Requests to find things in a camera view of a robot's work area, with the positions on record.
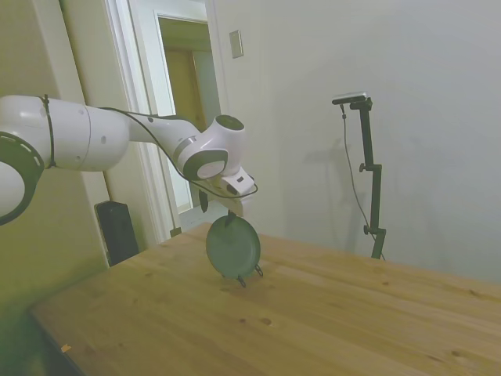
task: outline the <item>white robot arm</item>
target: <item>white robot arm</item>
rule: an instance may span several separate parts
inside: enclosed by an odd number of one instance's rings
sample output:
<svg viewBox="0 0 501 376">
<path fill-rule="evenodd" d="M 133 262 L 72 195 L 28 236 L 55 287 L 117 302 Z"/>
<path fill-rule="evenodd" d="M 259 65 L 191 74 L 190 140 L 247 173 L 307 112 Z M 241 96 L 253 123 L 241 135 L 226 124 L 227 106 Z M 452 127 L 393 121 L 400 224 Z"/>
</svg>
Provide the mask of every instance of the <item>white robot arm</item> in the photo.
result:
<svg viewBox="0 0 501 376">
<path fill-rule="evenodd" d="M 0 98 L 0 225 L 26 209 L 45 168 L 106 171 L 130 141 L 156 143 L 185 179 L 245 215 L 257 186 L 240 165 L 245 130 L 234 117 L 220 115 L 200 133 L 176 116 L 5 96 Z"/>
</svg>

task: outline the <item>wood grain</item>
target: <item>wood grain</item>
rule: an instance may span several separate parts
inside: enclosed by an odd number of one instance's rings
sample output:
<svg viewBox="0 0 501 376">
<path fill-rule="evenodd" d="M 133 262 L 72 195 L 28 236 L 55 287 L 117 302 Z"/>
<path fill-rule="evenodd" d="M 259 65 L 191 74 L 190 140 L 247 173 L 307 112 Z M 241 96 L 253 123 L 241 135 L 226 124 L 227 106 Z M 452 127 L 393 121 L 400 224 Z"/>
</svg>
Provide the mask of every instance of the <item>wood grain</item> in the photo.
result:
<svg viewBox="0 0 501 376">
<path fill-rule="evenodd" d="M 500 376 L 501 287 L 261 236 L 225 280 L 208 225 L 38 304 L 91 376 Z"/>
</svg>

